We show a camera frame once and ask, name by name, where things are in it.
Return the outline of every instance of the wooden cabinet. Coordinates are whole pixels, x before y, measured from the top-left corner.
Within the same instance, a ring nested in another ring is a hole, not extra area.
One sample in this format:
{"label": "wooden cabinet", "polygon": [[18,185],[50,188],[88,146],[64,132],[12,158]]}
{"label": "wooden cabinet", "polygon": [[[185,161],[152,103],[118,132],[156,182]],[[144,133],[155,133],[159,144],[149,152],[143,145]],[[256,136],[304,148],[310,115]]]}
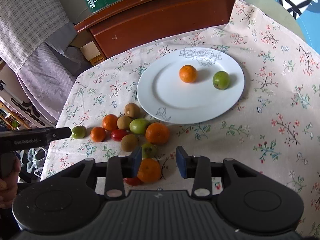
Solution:
{"label": "wooden cabinet", "polygon": [[109,58],[136,46],[225,24],[235,0],[121,0],[75,26]]}

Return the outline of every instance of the floral tablecloth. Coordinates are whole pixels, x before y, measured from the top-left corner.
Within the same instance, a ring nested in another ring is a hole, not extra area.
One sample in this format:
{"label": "floral tablecloth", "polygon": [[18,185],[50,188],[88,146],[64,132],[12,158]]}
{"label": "floral tablecloth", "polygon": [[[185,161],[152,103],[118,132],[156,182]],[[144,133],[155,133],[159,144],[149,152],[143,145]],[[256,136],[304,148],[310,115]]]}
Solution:
{"label": "floral tablecloth", "polygon": [[[232,56],[244,72],[244,92],[218,118],[192,125],[169,124],[170,140],[159,148],[157,157],[162,179],[134,188],[191,190],[193,180],[182,179],[176,167],[178,145],[216,162],[235,158],[300,194],[305,212],[297,231],[319,236],[320,57],[295,34],[241,0],[236,0],[224,28],[210,27],[154,41],[82,73],[57,127],[84,125],[89,130],[100,126],[106,114],[123,114],[127,103],[138,104],[137,82],[152,62],[172,51],[197,46]],[[151,116],[145,118],[157,122]],[[111,140],[55,141],[49,147],[42,179],[84,158],[103,162],[120,153],[120,143]],[[98,193],[103,192],[103,183],[99,179]],[[212,178],[212,187],[216,193],[221,190],[218,178]]]}

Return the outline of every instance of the ridged black surface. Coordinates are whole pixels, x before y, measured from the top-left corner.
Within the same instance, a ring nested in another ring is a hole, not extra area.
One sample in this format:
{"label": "ridged black surface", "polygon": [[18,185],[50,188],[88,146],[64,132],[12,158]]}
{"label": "ridged black surface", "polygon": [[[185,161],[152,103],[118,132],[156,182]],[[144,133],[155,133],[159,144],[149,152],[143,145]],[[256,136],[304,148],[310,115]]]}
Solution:
{"label": "ridged black surface", "polygon": [[94,221],[75,232],[61,236],[37,236],[22,232],[16,239],[300,239],[295,232],[278,236],[252,236],[235,230],[223,222],[209,202],[193,200],[187,191],[131,191],[124,200],[107,202]]}

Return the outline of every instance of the purple-gray cloth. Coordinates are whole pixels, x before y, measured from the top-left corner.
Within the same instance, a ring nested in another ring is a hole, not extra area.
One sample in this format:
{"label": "purple-gray cloth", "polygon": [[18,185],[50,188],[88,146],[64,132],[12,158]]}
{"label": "purple-gray cloth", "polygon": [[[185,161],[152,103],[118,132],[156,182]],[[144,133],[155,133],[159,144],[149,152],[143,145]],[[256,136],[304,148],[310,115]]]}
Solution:
{"label": "purple-gray cloth", "polygon": [[42,42],[17,72],[19,82],[38,111],[58,120],[76,77],[92,67],[80,49],[68,47],[76,31],[71,22]]}

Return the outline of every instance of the orange fruit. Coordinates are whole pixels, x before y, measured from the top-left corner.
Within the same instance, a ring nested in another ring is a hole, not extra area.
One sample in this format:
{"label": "orange fruit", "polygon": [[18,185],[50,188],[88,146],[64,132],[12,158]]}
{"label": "orange fruit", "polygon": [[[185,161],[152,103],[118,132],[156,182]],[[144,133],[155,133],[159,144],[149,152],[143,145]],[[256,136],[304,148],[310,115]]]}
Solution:
{"label": "orange fruit", "polygon": [[193,83],[197,76],[197,70],[191,65],[185,65],[179,70],[179,77],[185,83]]}
{"label": "orange fruit", "polygon": [[160,164],[153,159],[143,159],[137,175],[144,183],[155,182],[161,178]]}
{"label": "orange fruit", "polygon": [[91,136],[92,141],[102,142],[106,138],[107,133],[106,133],[106,130],[104,130],[102,127],[98,126],[98,127],[95,127],[91,130],[90,136]]}
{"label": "orange fruit", "polygon": [[152,123],[146,130],[146,139],[148,142],[153,144],[165,144],[169,140],[169,136],[169,129],[159,122]]}
{"label": "orange fruit", "polygon": [[118,129],[117,126],[118,117],[114,114],[106,115],[102,120],[102,127],[110,132]]}

